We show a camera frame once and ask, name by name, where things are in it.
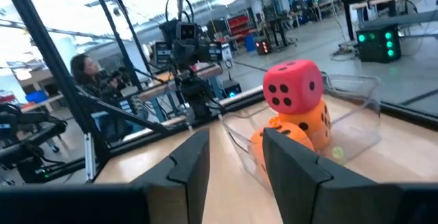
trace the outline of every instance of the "transparent container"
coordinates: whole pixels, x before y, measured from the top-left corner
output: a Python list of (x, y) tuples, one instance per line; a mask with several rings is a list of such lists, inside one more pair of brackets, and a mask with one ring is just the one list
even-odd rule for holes
[[(379, 80), (375, 77), (353, 77), (323, 74), (324, 96), (330, 114), (330, 143), (316, 153), (344, 165), (377, 144), (380, 140)], [(261, 142), (251, 137), (267, 127), (277, 115), (266, 102), (252, 105), (239, 112), (228, 113), (222, 122), (233, 142), (244, 168), (268, 190), (272, 190), (264, 162), (257, 161), (254, 148)], [(319, 136), (315, 132), (309, 138)]]

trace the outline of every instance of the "green led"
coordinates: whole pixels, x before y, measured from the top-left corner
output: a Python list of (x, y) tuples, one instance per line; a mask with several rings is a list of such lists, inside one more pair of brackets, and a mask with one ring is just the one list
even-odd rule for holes
[(365, 41), (365, 36), (364, 35), (360, 35), (359, 36), (359, 42), (363, 42)]

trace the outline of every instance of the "foam dice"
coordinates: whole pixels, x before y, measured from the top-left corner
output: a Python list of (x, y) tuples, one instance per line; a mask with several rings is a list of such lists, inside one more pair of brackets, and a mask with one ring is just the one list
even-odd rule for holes
[[(307, 137), (306, 133), (301, 130), (297, 125), (288, 122), (270, 121), (268, 127), (275, 128), (278, 132), (313, 150), (312, 142)], [(255, 159), (257, 176), (264, 184), (270, 185), (269, 177), (266, 172), (265, 157), (263, 155), (263, 130), (264, 127), (257, 130), (251, 137), (249, 153)]]
[(310, 138), (315, 151), (318, 151), (330, 143), (330, 114), (323, 99), (319, 104), (307, 113), (303, 114), (279, 114), (281, 122), (289, 122), (297, 125)]
[(322, 75), (310, 60), (294, 60), (273, 66), (263, 78), (263, 95), (269, 106), (284, 114), (312, 110), (322, 97)]

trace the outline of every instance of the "table surface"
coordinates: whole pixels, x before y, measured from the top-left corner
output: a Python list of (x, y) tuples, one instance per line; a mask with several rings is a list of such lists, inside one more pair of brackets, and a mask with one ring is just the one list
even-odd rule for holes
[(40, 108), (40, 107), (42, 107), (42, 106), (44, 106), (44, 105), (46, 105), (46, 104), (48, 104), (48, 103), (54, 102), (54, 101), (56, 101), (56, 100), (59, 100), (59, 99), (61, 99), (62, 97), (64, 97), (63, 94), (59, 94), (59, 95), (56, 95), (56, 96), (54, 96), (54, 97), (50, 97), (50, 98), (48, 98), (47, 100), (42, 101), (42, 102), (40, 102), (40, 103), (37, 103), (37, 104), (35, 104), (35, 105), (30, 105), (30, 106), (27, 106), (26, 108), (22, 108), (22, 109), (21, 109), (21, 112), (29, 112), (29, 111), (35, 110), (35, 109)]
[[(325, 100), (332, 119), (352, 108), (351, 104), (333, 97), (325, 97)], [(265, 105), (261, 102), (246, 110)], [(273, 195), (244, 170), (221, 122), (214, 121), (202, 128), (206, 127), (210, 132), (211, 163), (203, 222), (281, 223)], [(377, 182), (438, 180), (436, 132), (386, 115), (381, 115), (380, 131), (381, 141), (346, 167)], [(111, 159), (95, 184), (130, 182), (192, 134), (182, 132)]]

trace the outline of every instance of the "pink dice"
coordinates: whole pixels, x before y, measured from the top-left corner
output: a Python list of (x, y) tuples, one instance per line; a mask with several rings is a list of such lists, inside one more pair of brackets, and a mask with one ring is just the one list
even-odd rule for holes
[(312, 110), (322, 98), (321, 72), (311, 60), (293, 60), (273, 66), (263, 78), (269, 106), (283, 114)]

